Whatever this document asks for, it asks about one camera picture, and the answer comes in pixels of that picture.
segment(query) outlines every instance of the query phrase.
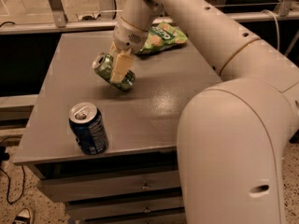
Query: drawer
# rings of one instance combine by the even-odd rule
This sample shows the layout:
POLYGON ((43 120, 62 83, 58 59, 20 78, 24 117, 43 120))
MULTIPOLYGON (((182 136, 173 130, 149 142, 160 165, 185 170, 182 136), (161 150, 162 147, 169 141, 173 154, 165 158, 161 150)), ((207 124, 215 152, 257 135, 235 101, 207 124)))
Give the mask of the drawer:
POLYGON ((86 220, 85 224, 187 224, 183 208, 172 209, 147 215, 86 220))
POLYGON ((178 170, 149 168, 120 174, 85 175, 39 181, 38 189, 55 203, 180 187, 178 170))
POLYGON ((129 197, 104 199, 92 203, 70 204, 66 213, 73 219, 86 220, 131 214, 149 214, 183 207, 181 191, 170 189, 131 194, 129 197))

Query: soda can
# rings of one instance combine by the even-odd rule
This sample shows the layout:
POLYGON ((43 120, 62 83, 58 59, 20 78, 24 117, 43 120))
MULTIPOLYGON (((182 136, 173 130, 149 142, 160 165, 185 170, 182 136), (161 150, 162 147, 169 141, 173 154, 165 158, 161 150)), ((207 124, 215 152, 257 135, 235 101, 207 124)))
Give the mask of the soda can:
POLYGON ((98 154, 107 148, 107 135, 100 110, 92 103, 80 103, 69 111, 69 125, 85 154, 98 154))
POLYGON ((108 53, 103 52, 95 58, 93 61, 93 70, 98 76, 121 91, 129 91, 135 81, 135 74, 129 70, 121 83, 110 82, 113 70, 113 56, 108 53))

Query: white cable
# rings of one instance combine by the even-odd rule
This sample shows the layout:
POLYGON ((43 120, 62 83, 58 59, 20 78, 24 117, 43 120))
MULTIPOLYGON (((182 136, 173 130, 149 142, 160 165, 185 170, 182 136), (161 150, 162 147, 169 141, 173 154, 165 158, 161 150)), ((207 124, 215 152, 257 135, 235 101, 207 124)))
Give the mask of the white cable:
POLYGON ((263 10, 263 13, 269 14, 269 15, 271 15, 271 16, 274 18, 275 25, 276 25, 276 27, 277 27, 278 51, 279 51, 279 49, 280 49, 280 33, 279 33, 279 25, 278 25, 278 19, 277 19, 277 16, 276 16, 272 11, 269 11, 269 10, 263 10))

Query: floor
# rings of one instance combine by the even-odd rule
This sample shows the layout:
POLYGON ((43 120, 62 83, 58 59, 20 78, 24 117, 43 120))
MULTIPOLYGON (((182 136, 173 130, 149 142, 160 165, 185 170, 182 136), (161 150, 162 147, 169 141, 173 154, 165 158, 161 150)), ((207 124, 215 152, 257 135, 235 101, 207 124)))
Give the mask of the floor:
MULTIPOLYGON (((75 0, 64 0, 65 11, 69 18, 76 20, 78 14, 82 15, 98 10, 97 3, 92 0, 79 0, 83 7, 78 7, 75 0)), ((0 23, 15 21, 16 23, 52 22, 46 0, 0 0, 0 23)), ((19 127, 1 127, 0 142, 8 137, 21 135, 19 127)), ((23 174, 21 167, 16 167, 11 161, 18 146, 19 139, 9 139, 7 152, 9 161, 3 161, 1 168, 11 177, 9 199, 15 200, 21 194, 23 174)), ((285 148, 283 160, 284 197, 287 224, 299 223, 299 144, 288 144, 285 148)), ((0 172, 0 223, 10 224, 18 212, 25 206, 31 207, 35 212, 35 224, 67 223, 69 216, 64 212, 62 203, 53 203, 36 189, 36 176, 26 167, 25 189, 22 197, 14 204, 7 203, 7 177, 0 172)))

